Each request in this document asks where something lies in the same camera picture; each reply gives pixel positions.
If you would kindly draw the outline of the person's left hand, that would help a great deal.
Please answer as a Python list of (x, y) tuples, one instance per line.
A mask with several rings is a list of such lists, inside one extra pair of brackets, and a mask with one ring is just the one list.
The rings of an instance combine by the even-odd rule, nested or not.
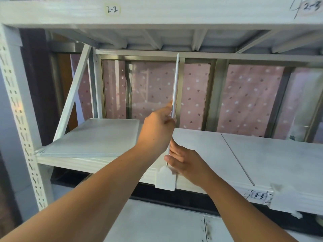
[(149, 154), (160, 156), (170, 144), (176, 122), (171, 111), (160, 108), (145, 118), (137, 146)]

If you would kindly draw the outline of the person's right hand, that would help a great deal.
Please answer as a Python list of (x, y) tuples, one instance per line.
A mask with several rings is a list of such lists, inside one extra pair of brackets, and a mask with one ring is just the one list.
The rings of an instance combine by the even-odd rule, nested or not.
[(178, 145), (173, 138), (170, 141), (169, 155), (183, 163), (181, 175), (196, 186), (205, 189), (206, 184), (215, 175), (215, 172), (195, 150)]

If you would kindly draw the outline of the thin white board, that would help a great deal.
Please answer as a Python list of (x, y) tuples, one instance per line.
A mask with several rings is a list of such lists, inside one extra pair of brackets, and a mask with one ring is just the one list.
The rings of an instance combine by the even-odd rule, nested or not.
[(176, 122), (176, 99), (177, 99), (178, 80), (179, 80), (179, 62), (180, 62), (180, 54), (177, 53), (176, 65), (175, 65), (175, 75), (174, 75), (174, 84), (173, 84), (173, 92), (172, 92), (172, 112), (171, 112), (171, 118), (175, 122)]

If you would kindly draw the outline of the person's left forearm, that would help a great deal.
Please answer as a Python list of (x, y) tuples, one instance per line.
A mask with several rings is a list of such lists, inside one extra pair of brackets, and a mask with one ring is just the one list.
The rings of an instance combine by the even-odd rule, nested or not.
[(0, 242), (103, 242), (139, 180), (169, 143), (136, 144)]

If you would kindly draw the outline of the person's right forearm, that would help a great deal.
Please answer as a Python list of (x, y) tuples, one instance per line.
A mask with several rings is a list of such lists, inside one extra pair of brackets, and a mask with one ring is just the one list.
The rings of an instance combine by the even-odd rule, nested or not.
[(298, 242), (213, 171), (199, 186), (214, 202), (235, 242)]

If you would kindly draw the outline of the white paper tag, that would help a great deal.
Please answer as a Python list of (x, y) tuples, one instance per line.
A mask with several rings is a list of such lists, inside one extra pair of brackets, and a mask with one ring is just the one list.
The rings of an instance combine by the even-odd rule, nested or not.
[(155, 188), (175, 191), (177, 172), (174, 168), (164, 165), (156, 174)]

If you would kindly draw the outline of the pink dotted curtain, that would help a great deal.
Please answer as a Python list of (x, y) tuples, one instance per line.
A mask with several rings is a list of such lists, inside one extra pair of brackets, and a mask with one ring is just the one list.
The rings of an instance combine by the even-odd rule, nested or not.
[[(323, 69), (184, 63), (179, 127), (305, 141)], [(172, 97), (175, 63), (103, 60), (106, 117), (143, 122)]]

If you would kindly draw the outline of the stack of white boards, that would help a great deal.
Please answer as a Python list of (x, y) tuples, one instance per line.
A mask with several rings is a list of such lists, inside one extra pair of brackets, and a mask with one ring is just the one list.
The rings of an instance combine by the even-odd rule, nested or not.
[(137, 141), (136, 119), (88, 119), (74, 130), (36, 151), (40, 157), (118, 157)]

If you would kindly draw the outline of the small handwritten shelf label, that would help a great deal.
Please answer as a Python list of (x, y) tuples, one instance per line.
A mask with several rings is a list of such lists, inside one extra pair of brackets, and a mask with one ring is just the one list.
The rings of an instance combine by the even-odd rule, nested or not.
[(113, 4), (106, 4), (104, 6), (104, 10), (107, 16), (119, 16), (121, 15), (121, 6), (113, 5)]
[(301, 16), (317, 15), (323, 12), (323, 0), (304, 0), (300, 5)]
[(246, 199), (252, 203), (265, 205), (271, 203), (272, 197), (272, 192), (251, 190)]

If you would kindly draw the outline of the white metal shelving rack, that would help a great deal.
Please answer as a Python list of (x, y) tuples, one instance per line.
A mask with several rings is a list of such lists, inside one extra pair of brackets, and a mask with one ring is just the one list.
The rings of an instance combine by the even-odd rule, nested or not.
[[(323, 12), (317, 15), (301, 16), (297, 0), (27, 0), (0, 1), (0, 68), (14, 114), (14, 120), (20, 142), (24, 150), (26, 163), (33, 184), (39, 210), (52, 202), (52, 191), (45, 186), (42, 171), (48, 167), (64, 167), (84, 172), (97, 171), (107, 163), (106, 160), (95, 161), (94, 158), (76, 158), (64, 160), (38, 161), (36, 150), (42, 147), (41, 138), (34, 113), (25, 66), (21, 55), (22, 40), (19, 28), (43, 28), (61, 33), (63, 36), (84, 43), (81, 62), (77, 70), (78, 81), (89, 54), (99, 48), (99, 40), (106, 34), (102, 48), (96, 49), (94, 55), (142, 55), (152, 57), (209, 59), (235, 59), (253, 61), (294, 61), (319, 63), (320, 55), (276, 55), (265, 53), (216, 53), (193, 51), (200, 45), (204, 32), (218, 30), (233, 31), (277, 31), (285, 28), (295, 31), (323, 31)], [(121, 6), (121, 15), (107, 16), (106, 4)], [(149, 42), (155, 41), (156, 32), (162, 30), (194, 31), (191, 52), (175, 46), (174, 51), (164, 48), (156, 50), (147, 45), (139, 49), (128, 49), (128, 45), (118, 42), (122, 37), (118, 31), (134, 30), (146, 32), (143, 37)], [(238, 154), (249, 154), (242, 147), (251, 144), (251, 163), (263, 157), (260, 171), (253, 171), (245, 165), (247, 172), (238, 172), (237, 181), (231, 180), (235, 187), (247, 191), (269, 191), (273, 193), (271, 183), (295, 187), (301, 194), (299, 212), (323, 216), (323, 145), (306, 144), (293, 140), (278, 142), (275, 139), (246, 139), (239, 143), (239, 138), (229, 138), (233, 150)]]

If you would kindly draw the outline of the metal window frame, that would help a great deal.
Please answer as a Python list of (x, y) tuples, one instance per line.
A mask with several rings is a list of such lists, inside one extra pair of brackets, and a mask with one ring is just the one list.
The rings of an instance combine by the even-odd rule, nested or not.
[[(72, 107), (79, 124), (137, 119), (173, 93), (176, 58), (94, 55)], [(323, 143), (323, 56), (319, 63), (181, 57), (178, 127)]]

